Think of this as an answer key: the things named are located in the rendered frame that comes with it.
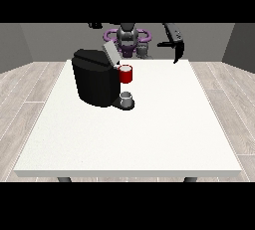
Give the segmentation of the pale grey machine lid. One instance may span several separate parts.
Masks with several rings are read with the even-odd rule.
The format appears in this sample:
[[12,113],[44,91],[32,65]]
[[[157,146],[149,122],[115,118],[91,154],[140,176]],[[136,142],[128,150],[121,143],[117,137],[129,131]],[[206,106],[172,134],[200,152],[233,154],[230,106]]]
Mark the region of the pale grey machine lid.
[[107,56],[113,66],[115,66],[122,58],[113,41],[108,41],[108,42],[104,43],[103,50],[107,54]]

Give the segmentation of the small grey coffee pod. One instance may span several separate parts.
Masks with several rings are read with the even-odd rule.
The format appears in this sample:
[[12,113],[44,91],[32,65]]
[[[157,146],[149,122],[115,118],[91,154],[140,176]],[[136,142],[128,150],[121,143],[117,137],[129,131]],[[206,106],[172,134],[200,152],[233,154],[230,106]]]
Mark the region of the small grey coffee pod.
[[139,43],[136,46],[136,55],[139,58],[144,59],[147,56],[147,51],[148,51],[148,44],[147,43]]

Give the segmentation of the black coffee machine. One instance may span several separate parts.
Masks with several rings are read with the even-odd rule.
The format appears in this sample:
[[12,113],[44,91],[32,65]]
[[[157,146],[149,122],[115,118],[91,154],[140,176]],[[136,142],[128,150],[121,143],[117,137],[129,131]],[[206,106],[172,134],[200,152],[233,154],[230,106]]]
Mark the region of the black coffee machine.
[[79,97],[85,103],[101,108],[110,106],[123,111],[134,108],[121,106],[120,63],[113,66],[104,51],[80,49],[74,53],[72,66]]

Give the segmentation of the red pod holder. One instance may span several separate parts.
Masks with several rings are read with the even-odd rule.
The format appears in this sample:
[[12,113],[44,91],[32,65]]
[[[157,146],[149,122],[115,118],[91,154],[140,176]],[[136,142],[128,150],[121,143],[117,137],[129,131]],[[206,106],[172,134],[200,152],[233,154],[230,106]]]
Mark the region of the red pod holder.
[[121,65],[119,66],[120,82],[128,84],[132,81],[132,66]]

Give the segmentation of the small grey cup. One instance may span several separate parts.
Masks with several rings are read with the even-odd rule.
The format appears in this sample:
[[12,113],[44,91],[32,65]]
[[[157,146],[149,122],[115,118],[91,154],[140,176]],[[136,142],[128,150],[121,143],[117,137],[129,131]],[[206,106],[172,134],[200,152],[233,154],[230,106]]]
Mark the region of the small grey cup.
[[130,92],[122,92],[120,94],[121,106],[128,108],[132,104],[132,95]]

